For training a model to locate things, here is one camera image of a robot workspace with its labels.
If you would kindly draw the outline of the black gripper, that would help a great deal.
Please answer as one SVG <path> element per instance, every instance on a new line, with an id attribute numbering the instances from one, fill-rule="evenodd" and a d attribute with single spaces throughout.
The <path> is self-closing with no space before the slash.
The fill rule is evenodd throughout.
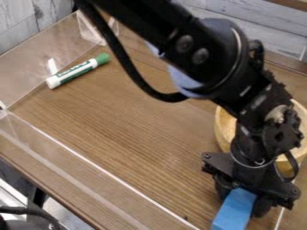
<path id="1" fill-rule="evenodd" d="M 293 209 L 302 196 L 293 177 L 283 177 L 274 161 L 263 165 L 242 164 L 233 154 L 204 152 L 203 171 L 212 176 L 219 198 L 234 189 L 249 190 L 255 196 L 253 217 L 263 217 L 273 207 Z"/>

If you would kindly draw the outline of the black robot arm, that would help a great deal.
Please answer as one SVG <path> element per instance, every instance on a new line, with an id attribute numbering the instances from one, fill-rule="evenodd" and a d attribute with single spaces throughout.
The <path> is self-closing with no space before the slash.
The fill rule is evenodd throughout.
<path id="1" fill-rule="evenodd" d="M 235 188 L 253 192 L 255 217 L 275 206 L 293 208 L 301 189 L 278 169 L 278 158 L 298 163 L 293 150 L 302 146 L 302 119 L 291 95 L 265 67 L 261 40 L 221 18 L 200 19 L 178 0 L 76 0 L 139 88 L 164 102 L 190 98 L 212 101 L 237 119 L 230 152 L 206 153 L 203 170 L 212 175 L 221 197 Z M 160 93 L 146 82 L 115 37 L 104 16 L 111 15 L 156 48 L 159 57 L 182 78 L 179 92 Z"/>

